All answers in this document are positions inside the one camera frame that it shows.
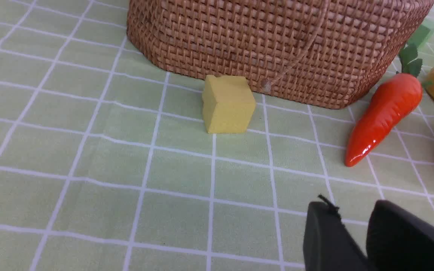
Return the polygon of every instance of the yellow cube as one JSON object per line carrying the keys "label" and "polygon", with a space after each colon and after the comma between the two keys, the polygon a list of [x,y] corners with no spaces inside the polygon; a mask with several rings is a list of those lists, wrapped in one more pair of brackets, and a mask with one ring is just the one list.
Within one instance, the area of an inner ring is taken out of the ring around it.
{"label": "yellow cube", "polygon": [[203,121],[210,134],[245,132],[255,99],[242,76],[207,75],[202,93]]}

